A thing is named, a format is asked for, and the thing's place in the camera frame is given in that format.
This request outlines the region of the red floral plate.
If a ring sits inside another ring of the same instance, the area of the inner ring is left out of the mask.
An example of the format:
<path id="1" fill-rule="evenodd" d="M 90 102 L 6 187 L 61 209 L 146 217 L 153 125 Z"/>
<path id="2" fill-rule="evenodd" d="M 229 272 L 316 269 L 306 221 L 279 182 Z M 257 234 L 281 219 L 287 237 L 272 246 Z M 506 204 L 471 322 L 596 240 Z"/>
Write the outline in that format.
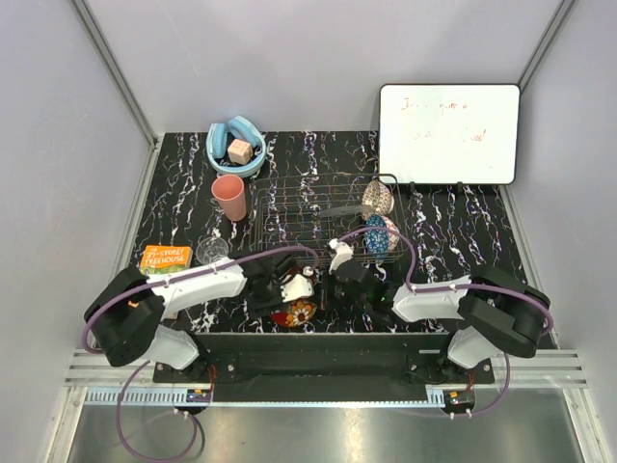
<path id="1" fill-rule="evenodd" d="M 270 318 L 278 325 L 295 328 L 308 323 L 315 315 L 317 305 L 308 298 L 301 298 L 285 306 L 284 309 L 272 313 Z"/>

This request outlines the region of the blue patterned bowl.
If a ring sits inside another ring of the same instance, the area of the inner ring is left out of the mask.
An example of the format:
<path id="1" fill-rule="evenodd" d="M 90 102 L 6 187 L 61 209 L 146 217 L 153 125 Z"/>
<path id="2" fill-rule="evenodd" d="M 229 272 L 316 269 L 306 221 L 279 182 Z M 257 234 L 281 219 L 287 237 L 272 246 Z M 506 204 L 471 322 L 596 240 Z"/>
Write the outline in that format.
<path id="1" fill-rule="evenodd" d="M 390 218 L 372 214 L 365 222 L 368 231 L 364 233 L 364 246 L 366 250 L 378 259 L 383 259 L 388 253 L 393 252 L 399 242 L 398 228 Z"/>

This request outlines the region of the clear faceted glass tumbler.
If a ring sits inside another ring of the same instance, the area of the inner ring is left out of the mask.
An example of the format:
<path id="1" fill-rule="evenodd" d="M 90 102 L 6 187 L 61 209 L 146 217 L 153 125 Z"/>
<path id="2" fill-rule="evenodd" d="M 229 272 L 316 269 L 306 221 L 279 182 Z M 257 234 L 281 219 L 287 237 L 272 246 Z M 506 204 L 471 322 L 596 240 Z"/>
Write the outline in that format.
<path id="1" fill-rule="evenodd" d="M 197 245 L 195 258 L 200 265 L 208 265 L 228 255 L 228 244 L 219 236 L 204 237 Z"/>

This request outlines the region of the clear glass dish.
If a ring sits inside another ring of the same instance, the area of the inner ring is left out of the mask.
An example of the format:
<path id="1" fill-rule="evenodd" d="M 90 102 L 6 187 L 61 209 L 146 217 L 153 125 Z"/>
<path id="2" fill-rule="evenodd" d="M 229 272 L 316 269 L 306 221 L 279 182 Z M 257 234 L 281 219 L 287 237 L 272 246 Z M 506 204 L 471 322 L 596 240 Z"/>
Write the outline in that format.
<path id="1" fill-rule="evenodd" d="M 338 218 L 350 215 L 363 215 L 365 213 L 370 213 L 372 211 L 371 206 L 367 206 L 364 204 L 352 204 L 352 205 L 344 205 L 331 207 L 324 210 L 320 210 L 318 212 L 318 217 L 320 219 L 330 219 L 330 218 Z"/>

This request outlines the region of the beige patterned bowl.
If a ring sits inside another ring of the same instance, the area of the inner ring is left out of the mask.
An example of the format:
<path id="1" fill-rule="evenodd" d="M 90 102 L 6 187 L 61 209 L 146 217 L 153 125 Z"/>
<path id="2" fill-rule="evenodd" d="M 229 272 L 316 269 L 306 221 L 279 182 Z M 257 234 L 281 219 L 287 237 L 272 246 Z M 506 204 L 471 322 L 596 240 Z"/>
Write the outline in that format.
<path id="1" fill-rule="evenodd" d="M 362 206 L 366 218 L 372 214 L 388 215 L 394 209 L 394 197 L 384 183 L 373 179 L 362 194 Z"/>

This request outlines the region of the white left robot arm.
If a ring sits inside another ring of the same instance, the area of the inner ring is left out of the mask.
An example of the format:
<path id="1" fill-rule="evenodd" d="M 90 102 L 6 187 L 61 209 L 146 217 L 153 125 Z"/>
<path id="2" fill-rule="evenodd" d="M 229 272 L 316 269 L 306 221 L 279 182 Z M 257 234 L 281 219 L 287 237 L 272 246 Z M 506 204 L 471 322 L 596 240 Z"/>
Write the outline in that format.
<path id="1" fill-rule="evenodd" d="M 136 360 L 164 364 L 189 382 L 207 373 L 208 359 L 166 316 L 216 299 L 243 297 L 255 312 L 288 307 L 314 293 L 314 271 L 296 264 L 286 246 L 239 258 L 222 257 L 172 274 L 123 269 L 86 310 L 84 348 L 118 368 Z"/>

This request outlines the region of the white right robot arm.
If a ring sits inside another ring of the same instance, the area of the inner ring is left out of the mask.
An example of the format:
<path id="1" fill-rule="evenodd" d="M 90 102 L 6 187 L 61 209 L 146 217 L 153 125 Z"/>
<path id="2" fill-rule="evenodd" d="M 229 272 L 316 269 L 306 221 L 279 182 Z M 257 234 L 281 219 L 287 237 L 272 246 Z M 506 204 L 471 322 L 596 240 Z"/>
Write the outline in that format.
<path id="1" fill-rule="evenodd" d="M 390 325 L 396 317 L 407 323 L 462 321 L 437 361 L 441 377 L 453 383 L 499 352 L 534 357 L 552 326 L 546 294 L 490 266 L 434 284 L 381 281 L 353 259 L 331 266 L 329 274 L 335 279 L 335 299 L 375 322 Z"/>

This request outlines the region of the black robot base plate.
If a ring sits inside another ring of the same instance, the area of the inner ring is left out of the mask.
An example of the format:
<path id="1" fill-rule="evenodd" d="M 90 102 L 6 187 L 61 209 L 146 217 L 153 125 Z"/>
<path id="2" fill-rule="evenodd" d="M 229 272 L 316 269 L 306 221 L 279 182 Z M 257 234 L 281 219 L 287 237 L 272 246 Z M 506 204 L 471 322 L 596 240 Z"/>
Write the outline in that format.
<path id="1" fill-rule="evenodd" d="M 414 405 L 431 386 L 492 385 L 484 359 L 471 373 L 440 370 L 445 334 L 204 334 L 186 372 L 158 363 L 156 383 L 214 382 L 217 405 L 285 403 L 335 407 L 354 402 Z"/>

